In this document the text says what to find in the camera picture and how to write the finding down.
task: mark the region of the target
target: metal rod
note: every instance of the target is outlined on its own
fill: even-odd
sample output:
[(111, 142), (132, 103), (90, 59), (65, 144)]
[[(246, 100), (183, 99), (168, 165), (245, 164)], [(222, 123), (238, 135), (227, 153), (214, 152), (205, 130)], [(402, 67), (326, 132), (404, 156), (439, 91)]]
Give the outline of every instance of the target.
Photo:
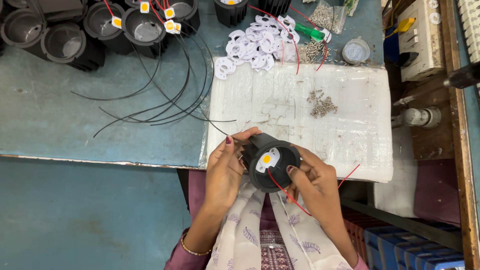
[(453, 233), (431, 227), (427, 224), (402, 218), (400, 216), (351, 200), (340, 199), (340, 202), (342, 205), (352, 208), (358, 212), (380, 219), (411, 233), (418, 234), (421, 237), (437, 242), (458, 252), (463, 252), (461, 235), (457, 236)]

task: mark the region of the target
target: blue crate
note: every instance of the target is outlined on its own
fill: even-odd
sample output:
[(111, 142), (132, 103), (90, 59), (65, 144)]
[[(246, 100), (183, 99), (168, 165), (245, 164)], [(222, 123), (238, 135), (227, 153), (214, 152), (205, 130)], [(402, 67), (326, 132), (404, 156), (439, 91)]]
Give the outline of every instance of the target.
[[(435, 227), (459, 232), (436, 223)], [(440, 270), (464, 267), (463, 254), (395, 226), (367, 228), (365, 246), (370, 270)]]

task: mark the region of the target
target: bracelet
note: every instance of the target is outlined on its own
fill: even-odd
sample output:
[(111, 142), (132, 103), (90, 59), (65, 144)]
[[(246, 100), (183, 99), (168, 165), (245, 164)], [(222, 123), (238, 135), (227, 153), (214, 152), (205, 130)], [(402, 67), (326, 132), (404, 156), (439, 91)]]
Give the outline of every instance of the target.
[(191, 250), (189, 250), (185, 244), (183, 243), (183, 239), (185, 238), (187, 234), (184, 234), (181, 236), (181, 246), (183, 247), (183, 249), (185, 249), (186, 252), (190, 253), (190, 254), (193, 254), (193, 255), (196, 255), (196, 256), (205, 256), (205, 255), (208, 255), (210, 254), (210, 252), (212, 251), (211, 249), (208, 251), (208, 252), (205, 252), (205, 253), (196, 253), (196, 252), (193, 252)]

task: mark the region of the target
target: yellow led chip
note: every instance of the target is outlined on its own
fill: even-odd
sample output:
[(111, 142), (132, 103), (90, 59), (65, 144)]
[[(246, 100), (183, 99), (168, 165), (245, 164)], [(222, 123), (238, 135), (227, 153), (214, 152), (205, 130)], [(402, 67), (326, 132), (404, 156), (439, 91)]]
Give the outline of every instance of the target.
[(175, 27), (175, 23), (172, 20), (166, 21), (163, 25), (165, 26), (165, 30), (167, 31), (167, 33), (170, 33), (170, 34), (175, 33), (176, 27)]
[(112, 25), (121, 29), (121, 19), (119, 17), (112, 16)]
[(140, 12), (149, 13), (150, 12), (150, 3), (149, 2), (140, 2)]
[(175, 17), (175, 10), (173, 8), (165, 9), (165, 19), (171, 19)]
[(180, 34), (181, 24), (175, 23), (175, 34)]

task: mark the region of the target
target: red plastic crate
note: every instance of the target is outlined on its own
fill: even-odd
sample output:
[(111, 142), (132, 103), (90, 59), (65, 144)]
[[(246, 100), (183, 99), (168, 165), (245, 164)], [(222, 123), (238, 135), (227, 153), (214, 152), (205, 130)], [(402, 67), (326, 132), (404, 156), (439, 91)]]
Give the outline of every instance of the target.
[(345, 228), (347, 229), (353, 246), (363, 261), (368, 264), (367, 248), (363, 236), (364, 229), (391, 225), (349, 208), (342, 208), (342, 215)]

